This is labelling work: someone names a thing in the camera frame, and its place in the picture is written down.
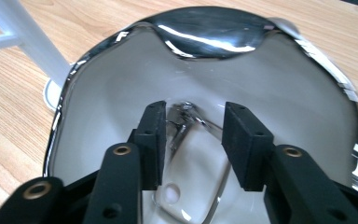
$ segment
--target metal screw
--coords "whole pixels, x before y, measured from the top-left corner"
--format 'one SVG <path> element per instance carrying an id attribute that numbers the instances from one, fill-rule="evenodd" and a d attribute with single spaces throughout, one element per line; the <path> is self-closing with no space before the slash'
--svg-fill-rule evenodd
<path id="1" fill-rule="evenodd" d="M 24 191 L 22 197 L 27 200 L 38 199 L 48 194 L 50 190 L 51 185 L 48 181 L 39 181 Z"/>
<path id="2" fill-rule="evenodd" d="M 113 153 L 115 153 L 118 156 L 124 156 L 131 152 L 130 147 L 117 147 L 113 150 Z"/>
<path id="3" fill-rule="evenodd" d="M 283 149 L 284 154 L 286 154 L 287 156 L 291 156 L 291 157 L 301 157 L 302 153 L 295 148 L 292 147 L 286 147 Z"/>

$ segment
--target white stand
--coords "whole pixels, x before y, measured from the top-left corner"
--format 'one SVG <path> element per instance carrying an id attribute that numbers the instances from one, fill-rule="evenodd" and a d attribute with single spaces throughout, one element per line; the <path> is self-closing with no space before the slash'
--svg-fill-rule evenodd
<path id="1" fill-rule="evenodd" d="M 70 65 L 18 0 L 0 0 L 0 49 L 19 46 L 49 77 L 44 99 L 57 106 Z"/>

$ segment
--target white chair leg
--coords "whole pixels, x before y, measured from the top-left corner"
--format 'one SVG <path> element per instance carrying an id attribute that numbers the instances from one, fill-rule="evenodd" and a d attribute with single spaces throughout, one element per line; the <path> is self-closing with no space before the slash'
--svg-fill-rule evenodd
<path id="1" fill-rule="evenodd" d="M 0 30 L 3 36 L 16 36 L 21 42 L 19 47 L 53 80 L 56 85 L 48 84 L 48 92 L 58 91 L 57 87 L 61 91 L 70 65 L 18 0 L 0 0 Z M 48 102 L 54 102 L 54 99 L 49 98 Z"/>

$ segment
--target black mount bracket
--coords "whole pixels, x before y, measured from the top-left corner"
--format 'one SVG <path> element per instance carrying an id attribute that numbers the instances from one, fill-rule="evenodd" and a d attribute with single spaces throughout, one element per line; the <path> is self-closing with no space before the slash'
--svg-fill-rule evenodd
<path id="1" fill-rule="evenodd" d="M 147 106 L 128 142 L 106 150 L 99 171 L 67 187 L 56 177 L 20 186 L 0 208 L 0 223 L 142 223 L 142 190 L 162 181 L 165 105 Z M 330 180 L 305 150 L 275 147 L 243 105 L 226 104 L 222 145 L 241 187 L 265 191 L 273 224 L 358 224 L 358 192 Z"/>

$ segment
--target wood grain surface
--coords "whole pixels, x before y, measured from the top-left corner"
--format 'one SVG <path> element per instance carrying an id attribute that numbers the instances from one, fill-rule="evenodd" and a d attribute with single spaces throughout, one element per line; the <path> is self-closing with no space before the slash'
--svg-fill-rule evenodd
<path id="1" fill-rule="evenodd" d="M 212 5 L 282 17 L 333 59 L 358 90 L 358 7 L 333 0 L 53 1 L 21 3 L 68 63 L 141 18 L 177 7 Z M 42 173 L 53 113 L 42 99 L 48 78 L 18 48 L 0 50 L 0 205 Z"/>

